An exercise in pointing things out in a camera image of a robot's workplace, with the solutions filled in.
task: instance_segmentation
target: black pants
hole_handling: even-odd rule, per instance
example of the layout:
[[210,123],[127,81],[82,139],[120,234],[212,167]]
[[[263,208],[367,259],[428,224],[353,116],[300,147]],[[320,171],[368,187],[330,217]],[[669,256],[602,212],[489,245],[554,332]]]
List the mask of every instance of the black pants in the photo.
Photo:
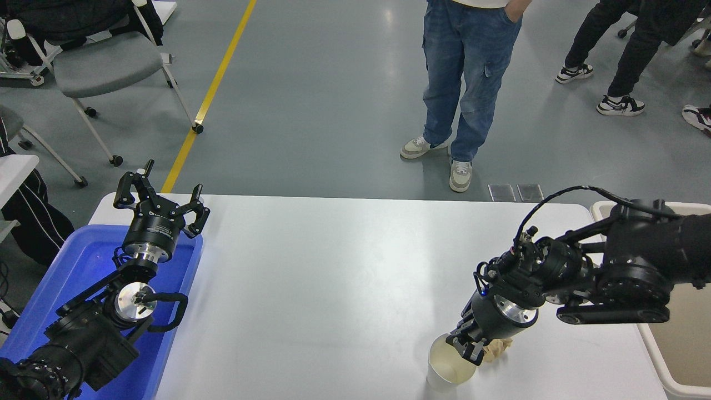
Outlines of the black pants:
[[[578,30],[573,46],[565,58],[567,67],[583,64],[589,52],[597,44],[607,29],[620,20],[627,10],[638,0],[601,0],[585,17]],[[655,1],[642,1],[634,31],[617,64],[617,74],[612,80],[607,95],[619,97],[628,95],[639,81],[639,76],[657,53],[662,43],[662,35],[654,29],[651,15]]]
[[[15,152],[8,146],[5,125],[0,118],[0,157]],[[12,229],[20,249],[42,265],[50,265],[64,240],[74,231],[71,221],[48,203],[47,185],[34,169],[2,207],[6,220],[17,220]]]

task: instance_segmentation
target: translucent cup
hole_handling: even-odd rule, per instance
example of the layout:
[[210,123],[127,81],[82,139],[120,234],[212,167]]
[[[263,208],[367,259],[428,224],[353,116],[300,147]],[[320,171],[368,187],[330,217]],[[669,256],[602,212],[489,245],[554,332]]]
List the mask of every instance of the translucent cup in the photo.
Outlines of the translucent cup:
[[429,348],[427,383],[437,391],[450,391],[468,381],[476,365],[461,358],[454,347],[445,342],[448,334],[438,337]]

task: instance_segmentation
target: white sneaker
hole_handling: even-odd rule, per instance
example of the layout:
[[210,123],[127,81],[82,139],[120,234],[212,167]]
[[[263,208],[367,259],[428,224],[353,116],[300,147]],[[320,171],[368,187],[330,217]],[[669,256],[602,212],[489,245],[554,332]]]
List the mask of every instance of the white sneaker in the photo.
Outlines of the white sneaker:
[[432,145],[424,139],[424,136],[419,136],[405,143],[405,146],[402,146],[400,156],[405,159],[414,159],[422,156],[429,150],[444,149],[446,146],[446,144],[442,143],[439,146],[432,147]]
[[702,108],[694,105],[685,105],[681,110],[681,116],[693,127],[711,137],[711,106]]
[[592,65],[583,63],[576,68],[567,68],[565,65],[560,69],[555,81],[565,85],[576,79],[587,79],[592,76]]
[[452,161],[449,169],[449,188],[462,193],[471,183],[471,161]]
[[640,115],[644,111],[644,103],[634,100],[629,95],[622,96],[620,101],[613,101],[605,95],[600,104],[597,105],[597,112],[603,115],[624,115],[633,117]]

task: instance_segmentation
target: blue jeans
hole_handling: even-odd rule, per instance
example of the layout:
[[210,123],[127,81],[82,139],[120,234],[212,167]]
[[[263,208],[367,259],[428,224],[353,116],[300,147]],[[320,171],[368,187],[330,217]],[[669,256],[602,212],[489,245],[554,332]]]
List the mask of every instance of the blue jeans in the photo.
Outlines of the blue jeans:
[[[429,85],[424,139],[433,147],[451,135],[456,105],[461,116],[451,157],[469,162],[486,140],[501,78],[521,27],[503,9],[479,9],[452,0],[428,0],[424,15],[424,57]],[[461,77],[466,91],[459,100]]]

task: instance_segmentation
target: blue plastic bin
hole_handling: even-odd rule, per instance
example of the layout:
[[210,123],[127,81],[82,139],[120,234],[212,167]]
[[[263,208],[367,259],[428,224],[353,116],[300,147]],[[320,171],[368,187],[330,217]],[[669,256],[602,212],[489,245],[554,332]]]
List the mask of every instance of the blue plastic bin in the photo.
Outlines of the blue plastic bin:
[[[55,311],[116,267],[111,260],[114,249],[123,243],[128,226],[89,225],[78,229],[65,242],[32,295],[10,337],[0,349],[0,357],[13,362],[27,358],[45,344],[45,328],[55,322]],[[173,258],[159,264],[158,275],[150,286],[158,292],[189,294],[198,267],[203,240],[189,239],[181,233]],[[154,324],[169,323],[177,305],[159,303]],[[152,400],[163,375],[176,330],[145,333],[135,344],[139,357],[116,379],[93,391],[82,385],[81,400]]]

